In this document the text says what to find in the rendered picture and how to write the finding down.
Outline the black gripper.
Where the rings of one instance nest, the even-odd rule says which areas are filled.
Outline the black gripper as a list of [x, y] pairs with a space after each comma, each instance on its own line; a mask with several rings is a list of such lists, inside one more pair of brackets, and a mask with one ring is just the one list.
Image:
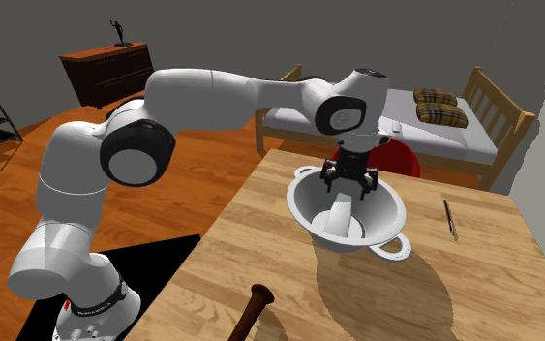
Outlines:
[[333, 182], [340, 176], [350, 180], [358, 180], [362, 187], [360, 200], [378, 187], [378, 168], [367, 168], [370, 152], [353, 152], [339, 147], [336, 161], [326, 159], [319, 178], [327, 186], [327, 192], [332, 189]]

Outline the red round chair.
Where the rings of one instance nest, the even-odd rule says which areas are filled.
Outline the red round chair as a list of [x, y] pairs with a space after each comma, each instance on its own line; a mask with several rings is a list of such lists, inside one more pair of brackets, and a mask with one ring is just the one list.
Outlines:
[[[336, 161], [337, 151], [338, 149], [330, 160]], [[369, 152], [367, 168], [378, 168], [378, 171], [389, 171], [411, 177], [420, 176], [417, 157], [407, 145], [399, 140], [382, 136]]]

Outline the wooden bed with plaid pillows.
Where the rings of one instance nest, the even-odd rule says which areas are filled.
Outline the wooden bed with plaid pillows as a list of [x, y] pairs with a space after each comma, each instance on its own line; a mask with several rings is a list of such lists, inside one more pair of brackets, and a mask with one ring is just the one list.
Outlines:
[[[412, 93], [389, 89], [387, 85], [385, 79], [380, 85], [366, 85], [362, 91], [366, 95], [376, 91], [381, 94], [383, 99], [375, 101], [376, 108], [383, 109], [378, 118], [381, 129], [406, 144], [424, 166], [478, 175], [479, 190], [491, 188], [535, 120], [532, 113], [521, 110], [483, 75], [479, 67], [472, 70], [464, 96], [458, 100], [458, 107], [469, 120], [466, 128], [420, 122]], [[476, 93], [489, 99], [486, 112], [491, 107], [497, 109], [487, 128], [469, 106], [469, 97]]]

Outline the light wooden table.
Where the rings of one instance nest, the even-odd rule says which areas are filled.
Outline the light wooden table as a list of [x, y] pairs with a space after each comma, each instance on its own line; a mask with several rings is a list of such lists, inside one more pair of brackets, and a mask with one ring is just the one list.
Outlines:
[[545, 341], [545, 258], [512, 199], [389, 173], [411, 255], [335, 253], [288, 211], [310, 163], [268, 152], [126, 341], [227, 341], [255, 283], [275, 300], [247, 341]]

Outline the dark blue pen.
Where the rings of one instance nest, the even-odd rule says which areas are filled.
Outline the dark blue pen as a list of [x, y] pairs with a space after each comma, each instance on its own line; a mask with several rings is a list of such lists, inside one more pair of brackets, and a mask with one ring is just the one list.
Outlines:
[[444, 211], [445, 211], [449, 231], [450, 231], [451, 235], [453, 236], [453, 239], [455, 241], [458, 241], [458, 233], [457, 233], [457, 230], [456, 230], [456, 226], [455, 226], [455, 223], [454, 223], [452, 213], [450, 211], [450, 207], [449, 207], [449, 204], [447, 202], [447, 199], [443, 198], [442, 203], [443, 203], [443, 206], [444, 206]]

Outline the brown wooden bat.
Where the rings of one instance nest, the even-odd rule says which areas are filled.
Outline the brown wooden bat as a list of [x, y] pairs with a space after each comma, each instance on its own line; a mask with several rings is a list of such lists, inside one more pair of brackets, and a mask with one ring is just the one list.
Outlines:
[[251, 293], [249, 302], [227, 341], [246, 341], [264, 308], [275, 300], [273, 293], [262, 284], [254, 284]]

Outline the black robot stand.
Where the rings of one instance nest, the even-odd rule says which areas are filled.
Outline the black robot stand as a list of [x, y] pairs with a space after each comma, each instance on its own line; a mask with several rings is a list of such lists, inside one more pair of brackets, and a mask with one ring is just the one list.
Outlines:
[[[102, 251], [141, 299], [140, 319], [200, 241], [198, 234]], [[37, 300], [15, 341], [52, 341], [64, 294]]]

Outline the brown dresser with black figure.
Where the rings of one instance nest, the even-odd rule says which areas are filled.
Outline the brown dresser with black figure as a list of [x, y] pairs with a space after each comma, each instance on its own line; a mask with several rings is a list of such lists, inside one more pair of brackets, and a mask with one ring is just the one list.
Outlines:
[[148, 45], [126, 42], [122, 25], [109, 23], [119, 37], [115, 45], [59, 56], [83, 107], [101, 109], [142, 91], [154, 72]]

